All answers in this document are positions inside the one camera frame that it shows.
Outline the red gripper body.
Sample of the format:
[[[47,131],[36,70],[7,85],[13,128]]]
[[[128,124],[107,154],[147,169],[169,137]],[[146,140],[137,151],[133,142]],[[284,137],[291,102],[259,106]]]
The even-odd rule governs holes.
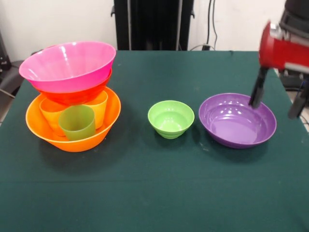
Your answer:
[[[268,21],[260,41],[259,63],[263,67],[278,70],[307,70],[309,40]]]

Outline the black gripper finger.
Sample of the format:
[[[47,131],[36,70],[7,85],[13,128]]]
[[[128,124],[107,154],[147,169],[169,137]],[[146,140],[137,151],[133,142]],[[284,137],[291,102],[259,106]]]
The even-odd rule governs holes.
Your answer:
[[[288,112],[288,117],[298,118],[301,115],[303,109],[305,108],[306,102],[307,102],[307,84],[305,84],[303,91],[295,97],[294,102]]]
[[[249,106],[251,108],[258,108],[262,101],[262,97],[264,94],[264,83],[267,72],[268,72],[267,67],[263,66],[260,67],[256,82],[253,87],[253,91],[251,93],[251,98],[249,100]]]

